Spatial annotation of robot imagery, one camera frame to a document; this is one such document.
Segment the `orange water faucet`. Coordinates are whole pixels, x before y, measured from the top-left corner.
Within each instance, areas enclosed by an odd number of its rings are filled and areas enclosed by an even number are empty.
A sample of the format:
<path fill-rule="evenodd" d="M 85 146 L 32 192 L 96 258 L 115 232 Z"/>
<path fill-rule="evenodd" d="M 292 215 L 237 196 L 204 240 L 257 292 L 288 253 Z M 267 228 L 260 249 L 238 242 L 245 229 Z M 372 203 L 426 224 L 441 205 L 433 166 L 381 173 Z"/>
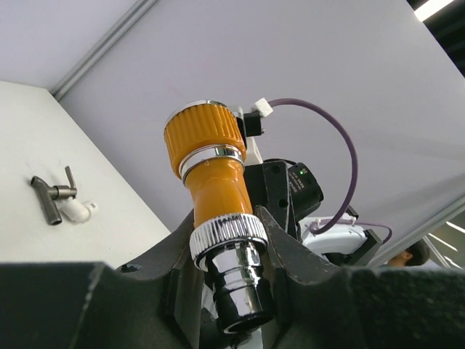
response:
<path fill-rule="evenodd" d="M 170 115 L 163 135 L 171 168 L 193 200 L 190 253 L 212 284 L 222 331 L 266 324 L 273 316 L 262 264 L 268 238 L 246 188 L 235 115 L 220 102 L 196 101 Z"/>

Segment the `white elbow fitting right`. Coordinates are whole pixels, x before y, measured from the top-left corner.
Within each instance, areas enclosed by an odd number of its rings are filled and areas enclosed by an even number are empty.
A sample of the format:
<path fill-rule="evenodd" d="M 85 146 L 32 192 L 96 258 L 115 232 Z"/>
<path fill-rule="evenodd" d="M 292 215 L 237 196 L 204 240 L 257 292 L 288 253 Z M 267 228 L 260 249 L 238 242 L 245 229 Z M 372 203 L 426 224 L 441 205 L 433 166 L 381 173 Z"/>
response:
<path fill-rule="evenodd" d="M 80 202 L 73 198 L 66 201 L 60 210 L 68 220 L 75 224 L 81 224 L 91 220 L 99 212 L 99 206 L 92 201 Z"/>

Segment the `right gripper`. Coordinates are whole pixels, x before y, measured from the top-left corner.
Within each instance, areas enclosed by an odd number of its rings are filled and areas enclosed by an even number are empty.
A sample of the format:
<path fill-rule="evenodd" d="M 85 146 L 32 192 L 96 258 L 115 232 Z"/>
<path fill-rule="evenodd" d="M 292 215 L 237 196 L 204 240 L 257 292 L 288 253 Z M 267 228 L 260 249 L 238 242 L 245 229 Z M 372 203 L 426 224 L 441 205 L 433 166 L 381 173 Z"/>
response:
<path fill-rule="evenodd" d="M 265 207 L 279 226 L 296 239 L 288 164 L 282 159 L 272 159 L 262 164 L 248 165 L 244 179 L 252 207 Z"/>

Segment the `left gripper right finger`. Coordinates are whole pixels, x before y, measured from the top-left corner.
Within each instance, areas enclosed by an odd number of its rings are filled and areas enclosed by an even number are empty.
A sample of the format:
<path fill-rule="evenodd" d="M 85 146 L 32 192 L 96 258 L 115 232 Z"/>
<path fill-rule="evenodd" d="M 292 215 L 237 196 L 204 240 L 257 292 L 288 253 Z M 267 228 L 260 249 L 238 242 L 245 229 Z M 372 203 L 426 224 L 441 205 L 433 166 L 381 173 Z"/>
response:
<path fill-rule="evenodd" d="M 275 317 L 265 348 L 462 348 L 464 272 L 340 268 L 288 235 L 262 206 Z"/>

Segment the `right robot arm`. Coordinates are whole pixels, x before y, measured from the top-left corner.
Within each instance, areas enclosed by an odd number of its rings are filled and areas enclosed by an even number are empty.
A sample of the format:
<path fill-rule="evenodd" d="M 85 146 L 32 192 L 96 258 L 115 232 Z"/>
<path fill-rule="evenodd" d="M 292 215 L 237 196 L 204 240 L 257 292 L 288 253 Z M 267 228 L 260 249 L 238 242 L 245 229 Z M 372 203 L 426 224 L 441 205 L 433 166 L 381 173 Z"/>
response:
<path fill-rule="evenodd" d="M 383 244 L 375 225 L 361 222 L 351 206 L 326 232 L 318 233 L 333 218 L 313 215 L 323 203 L 323 190 L 302 162 L 248 161 L 244 178 L 253 206 L 266 208 L 285 233 L 334 265 L 367 265 Z"/>

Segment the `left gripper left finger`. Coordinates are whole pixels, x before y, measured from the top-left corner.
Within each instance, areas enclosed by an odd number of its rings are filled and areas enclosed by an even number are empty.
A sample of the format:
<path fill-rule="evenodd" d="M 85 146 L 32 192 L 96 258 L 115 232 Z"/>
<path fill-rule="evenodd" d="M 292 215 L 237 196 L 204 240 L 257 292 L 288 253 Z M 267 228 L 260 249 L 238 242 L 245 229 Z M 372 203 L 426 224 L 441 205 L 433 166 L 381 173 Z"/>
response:
<path fill-rule="evenodd" d="M 197 348 L 203 276 L 188 249 L 193 216 L 140 255 L 1 265 L 3 348 Z"/>

